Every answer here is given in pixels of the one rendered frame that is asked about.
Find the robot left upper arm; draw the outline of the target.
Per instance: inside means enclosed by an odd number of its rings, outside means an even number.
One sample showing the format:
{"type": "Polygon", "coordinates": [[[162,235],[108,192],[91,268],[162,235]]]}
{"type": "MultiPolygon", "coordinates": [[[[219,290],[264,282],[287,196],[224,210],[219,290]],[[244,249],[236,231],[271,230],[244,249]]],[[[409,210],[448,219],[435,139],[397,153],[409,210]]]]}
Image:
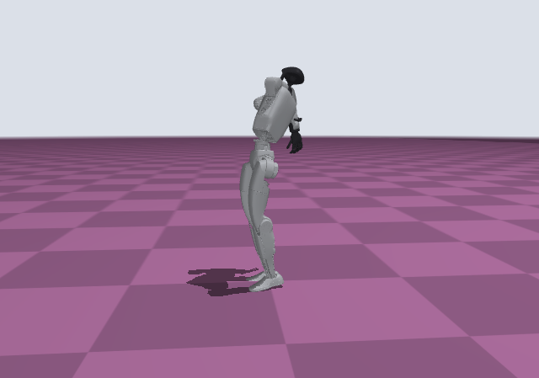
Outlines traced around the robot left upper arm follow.
{"type": "Polygon", "coordinates": [[[280,77],[267,77],[264,86],[266,94],[276,94],[282,86],[288,89],[288,84],[283,82],[280,77]]]}

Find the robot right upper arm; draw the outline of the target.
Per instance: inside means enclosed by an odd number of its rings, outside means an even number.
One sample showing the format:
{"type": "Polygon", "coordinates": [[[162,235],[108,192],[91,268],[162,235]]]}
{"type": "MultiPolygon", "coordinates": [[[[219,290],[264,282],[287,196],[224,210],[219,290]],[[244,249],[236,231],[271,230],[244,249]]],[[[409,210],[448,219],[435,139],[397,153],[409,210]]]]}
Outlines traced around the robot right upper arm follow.
{"type": "Polygon", "coordinates": [[[262,101],[262,97],[258,97],[258,98],[256,98],[256,99],[254,100],[253,105],[254,105],[254,108],[256,108],[256,110],[259,109],[259,106],[260,106],[260,104],[261,104],[261,101],[262,101]]]}

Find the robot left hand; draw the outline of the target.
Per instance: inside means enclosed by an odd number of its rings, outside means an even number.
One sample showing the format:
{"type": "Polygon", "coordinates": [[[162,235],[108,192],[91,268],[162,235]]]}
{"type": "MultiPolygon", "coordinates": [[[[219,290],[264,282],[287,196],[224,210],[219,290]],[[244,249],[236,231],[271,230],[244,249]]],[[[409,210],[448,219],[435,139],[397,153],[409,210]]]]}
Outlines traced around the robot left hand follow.
{"type": "Polygon", "coordinates": [[[290,147],[290,145],[292,144],[292,150],[291,150],[290,153],[299,152],[299,150],[302,149],[302,137],[298,132],[300,130],[300,127],[298,129],[296,129],[296,130],[293,130],[293,124],[290,123],[289,124],[289,129],[290,129],[290,132],[291,132],[291,140],[290,140],[288,146],[286,147],[286,149],[288,149],[290,147]]]}

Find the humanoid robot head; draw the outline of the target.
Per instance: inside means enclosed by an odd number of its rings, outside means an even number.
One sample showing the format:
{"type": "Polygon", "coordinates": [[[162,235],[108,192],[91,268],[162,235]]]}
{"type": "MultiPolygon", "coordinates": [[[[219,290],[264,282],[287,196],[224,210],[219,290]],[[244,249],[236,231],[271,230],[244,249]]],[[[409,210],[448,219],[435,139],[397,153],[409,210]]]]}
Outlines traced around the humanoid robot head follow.
{"type": "MultiPolygon", "coordinates": [[[[299,68],[297,67],[287,67],[287,68],[284,68],[281,70],[282,71],[282,75],[280,77],[280,79],[283,81],[283,79],[285,78],[287,83],[288,83],[288,90],[290,91],[290,93],[292,92],[292,89],[290,86],[294,85],[294,84],[302,84],[304,83],[304,74],[302,72],[302,70],[300,70],[299,68]]],[[[292,93],[291,93],[292,95],[292,93]]]]}

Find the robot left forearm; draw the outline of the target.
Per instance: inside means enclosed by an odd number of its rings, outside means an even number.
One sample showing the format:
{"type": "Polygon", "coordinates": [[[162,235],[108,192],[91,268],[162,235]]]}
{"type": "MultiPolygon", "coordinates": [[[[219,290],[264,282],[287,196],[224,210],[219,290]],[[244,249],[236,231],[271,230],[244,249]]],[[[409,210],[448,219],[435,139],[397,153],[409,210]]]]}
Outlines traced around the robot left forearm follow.
{"type": "MultiPolygon", "coordinates": [[[[294,89],[292,88],[292,97],[295,99],[296,101],[296,94],[295,94],[295,91],[294,89]]],[[[297,105],[297,104],[296,104],[297,105]]],[[[297,115],[297,111],[295,112],[292,120],[291,120],[291,123],[293,124],[293,130],[296,130],[299,128],[299,122],[295,121],[294,119],[297,119],[298,120],[298,115],[297,115]]]]}

